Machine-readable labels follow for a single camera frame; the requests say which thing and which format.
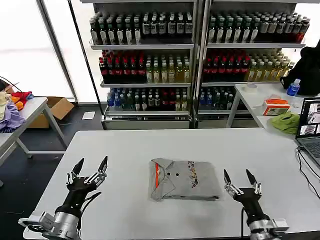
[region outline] folded t-shirt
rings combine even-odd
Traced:
[[[222,194],[214,166],[202,161],[152,159],[149,184],[150,197],[156,201],[166,198],[213,201]]]

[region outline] robotic arm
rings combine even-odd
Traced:
[[[54,216],[46,211],[42,214],[33,212],[29,218],[19,219],[19,224],[28,227],[31,231],[42,233],[42,236],[50,240],[81,240],[81,217],[87,206],[98,197],[101,192],[97,192],[87,197],[88,193],[96,190],[107,177],[108,156],[101,162],[98,171],[92,176],[79,176],[84,164],[82,158],[67,173],[66,187],[69,190],[63,204],[59,206]]]
[[[261,183],[257,182],[248,169],[246,174],[252,187],[238,188],[231,183],[227,171],[224,170],[224,188],[234,200],[242,203],[247,215],[246,224],[250,228],[251,240],[277,240],[289,227],[284,219],[274,220],[264,214],[259,204],[262,195]]]

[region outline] green cloth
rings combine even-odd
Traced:
[[[300,115],[287,111],[271,118],[271,124],[286,134],[297,134]]]

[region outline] laptop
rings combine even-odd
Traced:
[[[320,97],[303,100],[295,139],[320,165]]]

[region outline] black bag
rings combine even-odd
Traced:
[[[288,76],[281,77],[280,81],[284,89],[287,89],[295,79],[300,79],[299,95],[318,95],[320,93],[320,49],[307,46],[301,50],[300,54],[301,59]]]

